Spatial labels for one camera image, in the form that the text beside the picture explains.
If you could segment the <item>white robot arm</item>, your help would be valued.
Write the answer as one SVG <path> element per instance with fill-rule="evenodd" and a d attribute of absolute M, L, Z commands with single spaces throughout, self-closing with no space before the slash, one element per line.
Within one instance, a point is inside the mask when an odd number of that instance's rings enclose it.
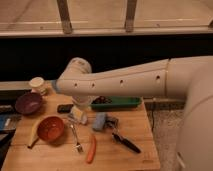
<path fill-rule="evenodd" d="M 74 58 L 57 79 L 56 90 L 80 106 L 93 96 L 184 99 L 178 171 L 213 171 L 213 56 L 165 59 L 101 73 Z"/>

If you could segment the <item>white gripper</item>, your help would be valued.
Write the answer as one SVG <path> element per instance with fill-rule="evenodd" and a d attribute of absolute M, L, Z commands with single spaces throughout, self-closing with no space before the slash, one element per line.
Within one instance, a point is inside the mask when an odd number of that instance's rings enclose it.
<path fill-rule="evenodd" d="M 89 96 L 73 96 L 73 103 L 79 108 L 87 108 L 91 104 L 91 98 Z M 74 118 L 78 121 L 82 120 L 83 112 L 74 106 L 71 110 Z"/>

